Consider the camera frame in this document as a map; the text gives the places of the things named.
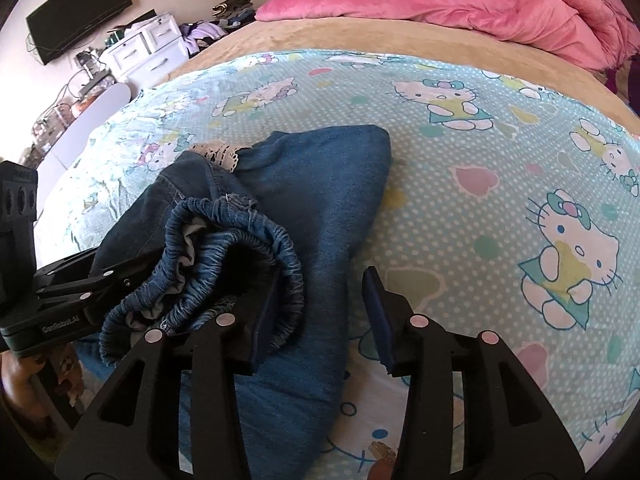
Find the left hand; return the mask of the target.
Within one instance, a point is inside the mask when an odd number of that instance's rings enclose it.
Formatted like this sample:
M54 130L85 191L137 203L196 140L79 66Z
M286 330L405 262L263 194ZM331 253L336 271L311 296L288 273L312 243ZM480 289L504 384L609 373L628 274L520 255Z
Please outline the left hand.
M38 374L51 364L56 374L54 392L66 396L74 405L85 391L82 367L72 344L41 356L19 358L11 351L1 353L1 382L6 404L15 414L35 425L51 415L36 388Z

